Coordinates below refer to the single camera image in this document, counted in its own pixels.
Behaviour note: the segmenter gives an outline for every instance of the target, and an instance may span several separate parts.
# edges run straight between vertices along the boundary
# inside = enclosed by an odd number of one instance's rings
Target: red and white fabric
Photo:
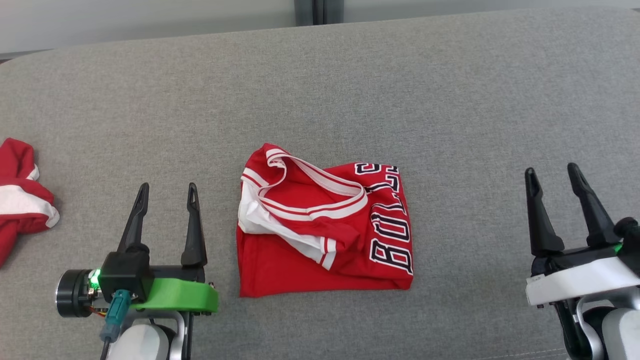
[[[60,219],[53,194],[36,181],[39,176],[32,146],[12,138],[0,145],[0,267],[18,234],[39,233]]]
[[[408,289],[411,223],[390,165],[320,169],[271,144],[241,176],[240,296]]]

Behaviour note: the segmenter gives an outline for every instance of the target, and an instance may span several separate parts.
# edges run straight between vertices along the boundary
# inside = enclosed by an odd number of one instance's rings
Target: folded jersey
[[[240,296],[411,286],[411,222],[397,167],[323,170],[267,143],[247,161],[241,191]]]

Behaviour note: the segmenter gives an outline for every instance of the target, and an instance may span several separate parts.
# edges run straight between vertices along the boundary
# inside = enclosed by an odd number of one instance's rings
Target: green led light
[[[91,276],[91,279],[89,279],[91,287],[94,289],[100,288],[100,284],[98,283],[98,275],[100,275],[100,269],[95,269],[93,275]]]

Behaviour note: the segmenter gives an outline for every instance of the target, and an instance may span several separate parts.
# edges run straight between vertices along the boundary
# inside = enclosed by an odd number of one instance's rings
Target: white wall
[[[0,59],[94,42],[295,25],[294,0],[0,0]],[[344,0],[345,22],[640,0]]]
[[[344,22],[571,6],[640,8],[640,0],[344,0]]]
[[[0,0],[0,54],[295,26],[293,0]]]

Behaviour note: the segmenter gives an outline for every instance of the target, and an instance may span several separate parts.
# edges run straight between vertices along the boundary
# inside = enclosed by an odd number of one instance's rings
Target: connector
[[[131,293],[127,290],[118,290],[113,295],[109,310],[104,318],[105,324],[100,331],[102,341],[113,342],[120,335],[120,327],[131,306]]]

